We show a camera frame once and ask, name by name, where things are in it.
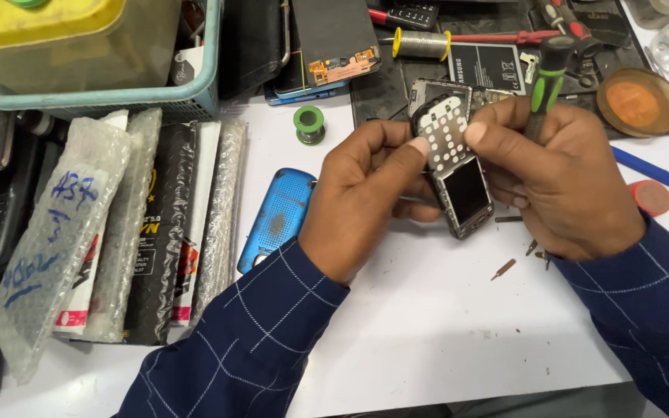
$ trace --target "orange round container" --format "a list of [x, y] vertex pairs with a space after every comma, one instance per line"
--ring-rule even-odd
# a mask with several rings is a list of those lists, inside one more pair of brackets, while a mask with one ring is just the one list
[[669, 211], [669, 192], [654, 180], [642, 180], [629, 185], [636, 204], [651, 216], [659, 216]]
[[620, 69], [600, 84], [596, 96], [603, 117], [637, 137], [669, 131], [669, 82], [645, 69]]

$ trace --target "fingernail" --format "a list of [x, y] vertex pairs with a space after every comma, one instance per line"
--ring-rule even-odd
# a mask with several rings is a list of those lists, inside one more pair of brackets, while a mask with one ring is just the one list
[[478, 142], [484, 138], [485, 133], [487, 133], [487, 124], [484, 122], [475, 122], [466, 128], [464, 140], [470, 147], [476, 147]]
[[419, 136], [409, 142], [407, 145], [415, 147], [424, 157], [427, 158], [427, 155], [430, 154], [430, 142], [427, 142], [427, 139]]
[[518, 209], [525, 209], [525, 207], [528, 206], [528, 200], [525, 197], [513, 198], [513, 206]]
[[528, 191], [525, 189], [525, 185], [515, 185], [512, 187], [512, 191], [515, 194], [528, 195]]

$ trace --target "white table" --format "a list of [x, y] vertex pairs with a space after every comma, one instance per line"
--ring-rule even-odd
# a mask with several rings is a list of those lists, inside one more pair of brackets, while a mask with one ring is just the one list
[[[643, 45], [654, 35], [635, 31]], [[291, 166], [318, 175], [327, 152], [353, 129], [348, 95], [312, 104], [322, 109], [327, 128], [315, 147], [295, 138], [299, 106], [269, 107], [257, 97], [226, 109], [249, 122], [237, 256], [272, 174]], [[669, 137], [615, 145], [669, 170]], [[645, 178], [625, 167], [621, 172], [627, 182]], [[497, 216], [510, 214], [497, 207]], [[669, 229], [669, 212], [658, 221]], [[524, 256], [531, 240], [522, 224], [490, 222], [459, 242], [442, 222], [393, 223], [311, 353], [288, 417], [629, 380], [559, 272]], [[518, 263], [490, 282], [510, 258]], [[170, 341], [183, 332], [173, 329]], [[0, 417], [110, 416], [152, 350], [52, 340], [29, 385], [5, 378]]]

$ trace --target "phone screen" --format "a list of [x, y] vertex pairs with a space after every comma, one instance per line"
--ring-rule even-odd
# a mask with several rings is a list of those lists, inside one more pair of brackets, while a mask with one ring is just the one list
[[490, 204], [476, 157], [451, 173], [443, 183], [459, 224], [469, 221], [471, 216]]

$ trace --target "green-handled screwdriver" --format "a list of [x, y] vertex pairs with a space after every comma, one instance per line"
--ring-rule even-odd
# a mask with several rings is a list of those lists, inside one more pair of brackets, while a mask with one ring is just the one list
[[575, 39], [567, 35], [552, 36], [541, 41], [541, 64], [533, 85], [531, 116], [525, 126], [525, 137], [539, 141], [546, 113], [552, 109], [562, 88], [567, 62], [574, 51]]

